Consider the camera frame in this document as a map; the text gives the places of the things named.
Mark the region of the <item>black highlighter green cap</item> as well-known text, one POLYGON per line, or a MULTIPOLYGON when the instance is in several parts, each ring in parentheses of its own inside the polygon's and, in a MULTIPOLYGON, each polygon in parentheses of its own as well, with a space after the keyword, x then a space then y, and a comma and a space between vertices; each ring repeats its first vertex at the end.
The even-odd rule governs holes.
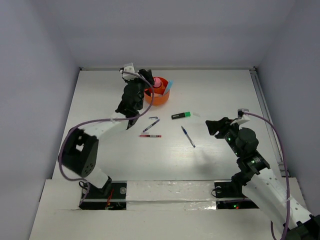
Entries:
POLYGON ((188 118, 190 116, 191 116, 191 113, 188 111, 188 112, 182 112, 182 113, 173 114, 171 116, 171 119, 172 120, 177 120, 177 119, 182 119, 182 118, 188 118))

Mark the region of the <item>blue translucent highlighter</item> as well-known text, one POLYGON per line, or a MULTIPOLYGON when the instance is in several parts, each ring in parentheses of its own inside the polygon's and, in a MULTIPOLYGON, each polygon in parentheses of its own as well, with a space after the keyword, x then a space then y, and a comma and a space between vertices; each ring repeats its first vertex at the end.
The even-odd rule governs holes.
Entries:
POLYGON ((173 85, 173 81, 170 80, 170 81, 168 82, 166 88, 165 88, 165 91, 164 91, 163 95, 166 95, 166 94, 170 91, 172 85, 173 85))

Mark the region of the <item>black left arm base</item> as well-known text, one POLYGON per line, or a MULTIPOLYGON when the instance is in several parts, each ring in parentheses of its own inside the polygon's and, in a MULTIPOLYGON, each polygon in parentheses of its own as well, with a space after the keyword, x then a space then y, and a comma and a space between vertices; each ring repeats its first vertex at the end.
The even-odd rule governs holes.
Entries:
POLYGON ((81 187, 81 196, 79 208, 81 210, 126 210, 127 209, 127 182, 115 181, 109 185, 107 193, 102 193, 98 188, 90 185, 89 192, 86 194, 88 187, 83 181, 78 185, 81 187))

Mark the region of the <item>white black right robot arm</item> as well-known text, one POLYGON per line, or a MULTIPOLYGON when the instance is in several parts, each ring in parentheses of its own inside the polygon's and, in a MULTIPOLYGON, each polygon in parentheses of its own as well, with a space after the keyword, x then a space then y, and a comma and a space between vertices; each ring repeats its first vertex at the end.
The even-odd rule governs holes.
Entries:
POLYGON ((240 127, 241 119, 206 120, 208 132, 224 139, 237 156, 240 169, 230 181, 215 184, 217 198, 250 199, 271 221, 283 240, 318 240, 320 217, 313 215, 291 195, 258 152, 256 133, 240 127))

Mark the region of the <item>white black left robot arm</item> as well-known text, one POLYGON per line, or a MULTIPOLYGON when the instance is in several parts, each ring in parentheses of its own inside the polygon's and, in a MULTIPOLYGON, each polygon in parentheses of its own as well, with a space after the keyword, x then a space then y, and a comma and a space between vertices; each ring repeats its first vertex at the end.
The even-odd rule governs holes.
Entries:
POLYGON ((142 116, 144 92, 155 84, 150 69, 134 70, 127 65, 120 69, 126 83, 121 101, 110 118, 85 121, 72 127, 58 154, 61 175, 70 182, 84 181, 93 185, 97 196, 110 194, 109 176, 97 166, 99 144, 130 129, 142 116))

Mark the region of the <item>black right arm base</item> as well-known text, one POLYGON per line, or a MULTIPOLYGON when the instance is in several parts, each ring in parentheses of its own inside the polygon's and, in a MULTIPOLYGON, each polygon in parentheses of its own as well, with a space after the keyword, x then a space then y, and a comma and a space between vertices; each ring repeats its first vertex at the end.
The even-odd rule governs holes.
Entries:
POLYGON ((218 210, 258 209, 259 207, 242 193, 244 175, 239 172, 231 180, 215 181, 211 195, 216 199, 218 210))

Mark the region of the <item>red gel pen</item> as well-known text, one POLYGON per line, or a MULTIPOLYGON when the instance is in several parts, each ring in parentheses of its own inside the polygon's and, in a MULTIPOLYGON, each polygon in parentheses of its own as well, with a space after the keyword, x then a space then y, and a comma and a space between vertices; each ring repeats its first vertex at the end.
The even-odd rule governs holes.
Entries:
POLYGON ((157 135, 157 134, 141 134, 139 135, 141 138, 161 138, 162 135, 157 135))

